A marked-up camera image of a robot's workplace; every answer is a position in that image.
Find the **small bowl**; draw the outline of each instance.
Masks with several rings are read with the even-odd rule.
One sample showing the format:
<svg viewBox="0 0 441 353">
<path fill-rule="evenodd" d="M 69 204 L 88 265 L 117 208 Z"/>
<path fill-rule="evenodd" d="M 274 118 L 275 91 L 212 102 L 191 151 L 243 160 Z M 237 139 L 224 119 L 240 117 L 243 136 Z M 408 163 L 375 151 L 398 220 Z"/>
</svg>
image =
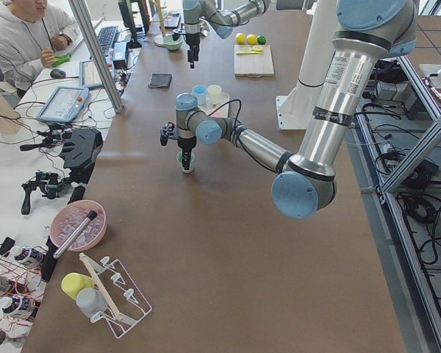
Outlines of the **small bowl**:
<svg viewBox="0 0 441 353">
<path fill-rule="evenodd" d="M 67 222 L 75 223 L 75 220 L 72 222 L 72 218 L 78 218 L 82 219 L 85 218 L 85 216 L 91 211 L 95 211 L 98 213 L 98 216 L 90 222 L 88 227 L 91 227 L 92 225 L 96 226 L 97 228 L 92 229 L 89 238 L 90 240 L 83 242 L 79 246 L 76 245 L 78 239 L 85 234 L 85 231 L 82 232 L 82 234 L 77 238 L 76 241 L 72 243 L 72 245 L 69 246 L 68 251 L 70 252 L 82 252 L 84 250 L 87 250 L 89 248 L 93 248 L 97 243 L 100 242 L 100 240 L 103 238 L 104 233 L 106 232 L 107 228 L 107 218 L 106 218 L 106 212 L 104 212 L 104 208 L 95 201 L 92 200 L 79 200 L 72 202 L 71 204 L 68 204 L 64 208 L 59 211 L 58 214 L 54 217 L 54 220 L 51 224 L 51 241 L 55 246 L 60 247 L 65 239 L 66 236 L 62 235 L 62 233 L 68 233 L 70 235 L 74 229 L 78 226 L 81 221 L 78 221 L 78 224 L 74 225 L 73 227 L 70 227 L 69 229 L 65 229 L 68 227 L 66 225 Z"/>
<path fill-rule="evenodd" d="M 173 40 L 173 35 L 167 35 L 163 38 L 163 45 L 166 49 L 175 51 L 182 47 L 183 37 L 180 36 L 177 40 Z"/>
</svg>

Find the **clear cup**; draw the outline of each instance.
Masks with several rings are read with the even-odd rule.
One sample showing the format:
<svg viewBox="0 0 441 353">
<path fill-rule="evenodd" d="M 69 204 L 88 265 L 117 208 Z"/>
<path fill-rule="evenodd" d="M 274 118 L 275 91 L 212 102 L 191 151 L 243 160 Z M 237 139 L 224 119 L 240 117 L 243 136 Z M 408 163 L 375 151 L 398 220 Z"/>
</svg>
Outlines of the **clear cup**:
<svg viewBox="0 0 441 353">
<path fill-rule="evenodd" d="M 207 96 L 209 97 L 210 104 L 219 104 L 222 98 L 222 87 L 220 85 L 207 86 Z"/>
<path fill-rule="evenodd" d="M 207 89 L 206 86 L 196 85 L 193 87 L 193 95 L 198 99 L 198 105 L 206 104 Z"/>
<path fill-rule="evenodd" d="M 176 155 L 176 161 L 178 162 L 183 173 L 191 173 L 192 171 L 194 171 L 194 159 L 195 159 L 194 153 L 191 152 L 190 167 L 188 170 L 186 170 L 183 167 L 183 152 L 178 152 L 178 154 Z"/>
</svg>

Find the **white cup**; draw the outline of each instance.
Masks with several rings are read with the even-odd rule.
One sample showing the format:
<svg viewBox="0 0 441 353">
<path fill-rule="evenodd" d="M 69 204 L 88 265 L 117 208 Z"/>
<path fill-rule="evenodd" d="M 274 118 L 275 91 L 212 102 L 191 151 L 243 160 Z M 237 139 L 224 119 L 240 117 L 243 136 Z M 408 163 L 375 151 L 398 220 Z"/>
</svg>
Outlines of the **white cup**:
<svg viewBox="0 0 441 353">
<path fill-rule="evenodd" d="M 221 102 L 222 87 L 220 85 L 207 86 L 207 96 L 209 97 L 209 103 L 212 105 L 219 104 Z"/>
<path fill-rule="evenodd" d="M 99 311 L 105 311 L 108 303 L 103 294 L 95 288 L 84 288 L 76 296 L 76 305 L 82 313 L 91 318 Z"/>
<path fill-rule="evenodd" d="M 186 170 L 183 167 L 183 152 L 178 152 L 178 154 L 176 155 L 176 161 L 179 164 L 179 167 L 182 169 L 183 173 L 191 173 L 192 171 L 194 171 L 194 153 L 191 152 L 191 160 L 190 160 L 190 167 Z"/>
<path fill-rule="evenodd" d="M 193 95 L 198 99 L 198 105 L 206 104 L 207 89 L 206 86 L 197 85 L 193 87 Z"/>
</svg>

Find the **lemon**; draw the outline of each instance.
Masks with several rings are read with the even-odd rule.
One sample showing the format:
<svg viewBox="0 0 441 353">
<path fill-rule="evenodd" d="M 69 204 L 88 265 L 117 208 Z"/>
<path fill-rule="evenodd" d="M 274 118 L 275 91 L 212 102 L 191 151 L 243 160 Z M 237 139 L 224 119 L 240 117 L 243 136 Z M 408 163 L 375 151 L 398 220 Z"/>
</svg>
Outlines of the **lemon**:
<svg viewBox="0 0 441 353">
<path fill-rule="evenodd" d="M 237 33 L 235 36 L 235 41 L 237 44 L 244 44 L 245 43 L 245 33 Z"/>
<path fill-rule="evenodd" d="M 257 44 L 257 37 L 256 35 L 247 35 L 247 43 L 251 46 L 254 46 Z"/>
</svg>

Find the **white hoodie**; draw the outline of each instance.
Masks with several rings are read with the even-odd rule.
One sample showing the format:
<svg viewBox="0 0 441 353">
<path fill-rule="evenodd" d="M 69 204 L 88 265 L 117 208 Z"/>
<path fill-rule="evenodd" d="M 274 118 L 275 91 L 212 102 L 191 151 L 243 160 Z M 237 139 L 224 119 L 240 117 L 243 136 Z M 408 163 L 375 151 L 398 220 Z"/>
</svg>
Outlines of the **white hoodie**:
<svg viewBox="0 0 441 353">
<path fill-rule="evenodd" d="M 43 20 L 23 21 L 4 5 L 10 2 L 0 1 L 0 69 L 8 82 L 27 90 L 44 69 L 40 55 L 52 47 L 49 38 L 63 33 L 76 40 L 79 26 L 64 10 L 50 4 Z"/>
</svg>

